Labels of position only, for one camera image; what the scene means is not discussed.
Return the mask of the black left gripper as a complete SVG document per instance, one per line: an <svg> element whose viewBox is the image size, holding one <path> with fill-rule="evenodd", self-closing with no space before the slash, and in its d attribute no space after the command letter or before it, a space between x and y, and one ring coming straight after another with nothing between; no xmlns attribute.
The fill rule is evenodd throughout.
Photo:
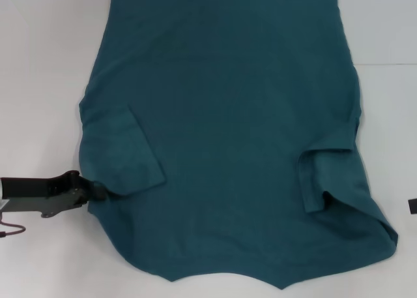
<svg viewBox="0 0 417 298"><path fill-rule="evenodd" d="M106 188L75 170L47 179L1 178L2 213L39 212L42 218L50 218L89 200L106 200Z"/></svg>

